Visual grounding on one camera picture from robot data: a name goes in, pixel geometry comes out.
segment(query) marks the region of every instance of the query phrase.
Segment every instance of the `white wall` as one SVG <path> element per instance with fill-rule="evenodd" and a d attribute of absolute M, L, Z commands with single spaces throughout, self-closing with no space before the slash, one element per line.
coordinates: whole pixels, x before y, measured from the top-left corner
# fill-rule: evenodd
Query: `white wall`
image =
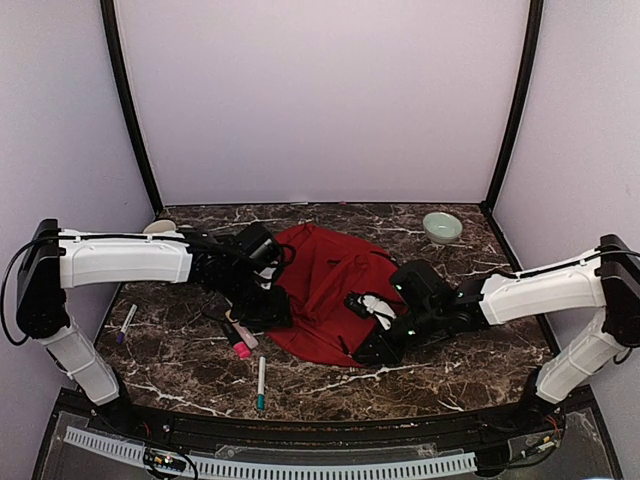
<path fill-rule="evenodd" d="M 139 231 L 152 212 L 120 111 L 99 2 L 2 2 L 0 65 L 2 271 L 45 217 L 80 230 Z M 70 292 L 69 309 L 89 335 L 113 293 L 113 286 Z M 62 381 L 36 342 L 16 349 L 0 338 L 0 477 L 31 478 Z"/>
<path fill-rule="evenodd" d="M 617 233 L 640 249 L 640 3 L 545 2 L 527 106 L 496 217 L 525 267 Z M 566 345 L 588 313 L 555 317 Z M 625 478 L 640 478 L 637 355 L 592 382 Z"/>
<path fill-rule="evenodd" d="M 117 4 L 165 203 L 484 199 L 528 1 Z"/>

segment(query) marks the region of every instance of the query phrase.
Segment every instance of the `red cloth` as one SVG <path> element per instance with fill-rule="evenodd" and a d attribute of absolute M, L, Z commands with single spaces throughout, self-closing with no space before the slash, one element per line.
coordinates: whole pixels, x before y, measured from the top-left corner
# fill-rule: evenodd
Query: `red cloth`
<path fill-rule="evenodd" d="M 297 252 L 277 282 L 291 298 L 293 327 L 270 331 L 269 337 L 309 362 L 360 367 L 344 346 L 355 352 L 376 320 L 360 318 L 344 300 L 351 292 L 375 292 L 401 302 L 389 283 L 397 270 L 390 255 L 361 238 L 311 224 L 285 230 L 276 239 Z"/>

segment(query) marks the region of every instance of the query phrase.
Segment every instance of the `marble table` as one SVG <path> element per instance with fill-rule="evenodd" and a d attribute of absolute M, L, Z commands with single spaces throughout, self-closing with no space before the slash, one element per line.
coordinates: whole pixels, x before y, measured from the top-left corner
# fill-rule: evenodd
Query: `marble table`
<path fill-rule="evenodd" d="M 422 218 L 442 210 L 465 230 L 436 246 Z M 212 233 L 236 233 L 254 221 L 273 232 L 312 222 L 365 238 L 400 262 L 425 258 L 457 284 L 494 268 L 504 253 L 476 205 L 313 204 L 169 207 L 161 218 Z M 115 342 L 130 306 L 138 311 L 123 345 Z M 382 420 L 481 409 L 517 401 L 529 372 L 550 358 L 533 318 L 415 347 L 402 365 L 348 369 L 315 365 L 280 350 L 268 337 L 245 360 L 218 325 L 224 299 L 198 286 L 130 283 L 122 287 L 97 348 L 122 375 L 140 405 L 186 413 L 285 421 Z M 267 408 L 256 411 L 258 358 L 267 356 Z"/>

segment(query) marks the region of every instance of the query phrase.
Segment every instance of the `light green bowl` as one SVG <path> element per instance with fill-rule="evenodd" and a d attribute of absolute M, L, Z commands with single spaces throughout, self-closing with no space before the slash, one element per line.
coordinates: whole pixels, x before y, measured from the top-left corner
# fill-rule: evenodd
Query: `light green bowl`
<path fill-rule="evenodd" d="M 462 222 L 445 212 L 429 213 L 422 220 L 422 225 L 429 240 L 438 245 L 451 243 L 462 233 Z"/>

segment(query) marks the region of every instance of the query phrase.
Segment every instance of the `pink cap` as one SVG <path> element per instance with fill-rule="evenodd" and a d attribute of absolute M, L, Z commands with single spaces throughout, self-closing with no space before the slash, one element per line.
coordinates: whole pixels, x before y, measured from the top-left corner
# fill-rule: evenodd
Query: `pink cap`
<path fill-rule="evenodd" d="M 233 349 L 236 351 L 240 358 L 247 358 L 251 356 L 251 350 L 247 347 L 247 344 L 244 342 L 238 342 L 233 346 Z"/>

